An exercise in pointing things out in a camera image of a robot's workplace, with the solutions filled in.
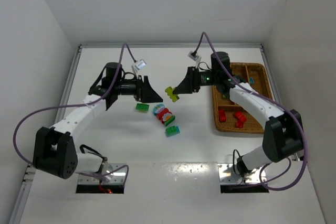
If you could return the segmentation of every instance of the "yellow-green block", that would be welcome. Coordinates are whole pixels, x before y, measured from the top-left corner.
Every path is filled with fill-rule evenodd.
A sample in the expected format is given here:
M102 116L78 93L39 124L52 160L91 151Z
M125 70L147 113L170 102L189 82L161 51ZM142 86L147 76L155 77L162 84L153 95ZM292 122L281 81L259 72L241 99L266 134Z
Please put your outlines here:
M174 89L175 88L168 87L164 91L167 93L167 95L169 96L169 98L172 99L173 102L176 102L180 98L179 98L179 96L177 94L173 94Z

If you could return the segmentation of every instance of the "white table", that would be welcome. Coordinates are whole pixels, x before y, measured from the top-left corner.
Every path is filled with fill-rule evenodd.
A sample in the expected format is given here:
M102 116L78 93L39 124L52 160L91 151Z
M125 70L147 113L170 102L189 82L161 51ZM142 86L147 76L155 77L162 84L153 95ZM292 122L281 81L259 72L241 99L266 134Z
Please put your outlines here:
M288 191L220 194L216 163L230 162L235 148L244 154L260 146L262 136L216 131L209 87L180 95L176 103L165 94L164 89L178 85L194 64L187 57L193 49L132 48L134 56L148 64L140 74L149 76L152 88L176 116L179 135L167 138L151 112L139 113L133 97L119 96L80 136L77 147L87 144L108 156L109 162L129 164L124 195L75 194L76 175L62 180L37 171L21 223L324 223L308 170ZM229 53L231 62L264 64L260 48L216 49ZM103 66L118 61L119 52L113 47L82 49L68 104L82 100ZM201 48L199 54L210 63L209 48ZM130 71L127 52L122 63ZM290 183L300 165L295 162L291 172L272 185ZM286 166L286 161L270 166L267 176Z

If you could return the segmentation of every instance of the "gray wall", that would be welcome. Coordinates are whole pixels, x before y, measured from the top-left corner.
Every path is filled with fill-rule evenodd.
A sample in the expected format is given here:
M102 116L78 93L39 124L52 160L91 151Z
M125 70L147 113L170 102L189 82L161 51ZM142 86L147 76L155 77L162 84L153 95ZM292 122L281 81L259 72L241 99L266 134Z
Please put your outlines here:
M46 0L71 41L261 42L286 0Z
M8 223L26 164L16 155L12 135L29 112L59 104L74 49L44 0L0 0L0 223ZM32 158L35 133L55 112L27 121L20 150Z
M266 42L281 99L303 117L309 171L335 223L336 0L288 0Z

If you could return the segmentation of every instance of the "brown tray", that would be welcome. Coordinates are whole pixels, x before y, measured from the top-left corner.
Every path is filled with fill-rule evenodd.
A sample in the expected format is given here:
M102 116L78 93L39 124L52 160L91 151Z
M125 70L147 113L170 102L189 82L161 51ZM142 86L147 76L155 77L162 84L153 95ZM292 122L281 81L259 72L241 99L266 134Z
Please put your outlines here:
M258 93L272 98L271 88L269 86L266 69L258 63L231 63L232 73L243 77L251 87ZM216 129L224 132L244 132L244 133L263 133L263 127L249 113L247 113L238 104L226 99L220 94L215 86L212 86L212 98L214 108L214 119ZM226 114L226 122L222 123L218 118L218 109L222 109ZM237 119L233 116L236 111L241 111L246 116L247 121L243 128L236 128Z

